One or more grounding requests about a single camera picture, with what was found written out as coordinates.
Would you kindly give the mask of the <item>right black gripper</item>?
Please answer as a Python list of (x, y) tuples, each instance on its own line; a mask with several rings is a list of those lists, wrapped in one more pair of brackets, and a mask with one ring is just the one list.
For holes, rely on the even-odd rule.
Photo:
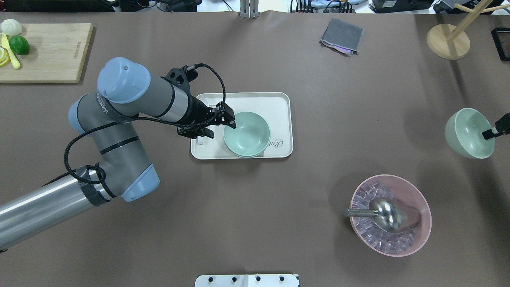
[(486, 130), (482, 133), (483, 138), (485, 140), (489, 140), (492, 138), (497, 138), (498, 136), (507, 135), (510, 133), (510, 113), (502, 116), (497, 122), (495, 122), (495, 127), (489, 130)]

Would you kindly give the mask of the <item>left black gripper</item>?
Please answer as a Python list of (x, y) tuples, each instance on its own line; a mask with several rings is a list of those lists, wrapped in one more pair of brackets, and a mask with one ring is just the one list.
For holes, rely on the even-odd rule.
[[(214, 111), (202, 101), (193, 96), (188, 96), (188, 108), (184, 116), (177, 122), (179, 125), (194, 125), (193, 127), (178, 127), (177, 134), (186, 138), (196, 139), (207, 137), (214, 139), (214, 131), (207, 128), (216, 122), (235, 122), (235, 113), (226, 103), (220, 102)], [(236, 124), (225, 125), (224, 128), (236, 129)]]

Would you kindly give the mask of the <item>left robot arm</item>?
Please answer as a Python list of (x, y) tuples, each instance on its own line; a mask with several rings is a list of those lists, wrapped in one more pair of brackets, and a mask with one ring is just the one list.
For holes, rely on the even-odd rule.
[(74, 216), (121, 197), (134, 201), (154, 191), (160, 179), (133, 126), (148, 120), (177, 128), (186, 138), (214, 138), (209, 126), (235, 128), (225, 98), (207, 106), (190, 92), (199, 63), (150, 73), (124, 57), (109, 60), (97, 88), (69, 109), (79, 135), (64, 152), (66, 173), (36, 191), (1, 206), (1, 251)]

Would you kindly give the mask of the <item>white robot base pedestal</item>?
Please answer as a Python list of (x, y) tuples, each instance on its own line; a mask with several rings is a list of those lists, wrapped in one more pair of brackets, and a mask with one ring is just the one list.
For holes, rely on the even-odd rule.
[(195, 287), (299, 287), (295, 274), (225, 274), (200, 275)]

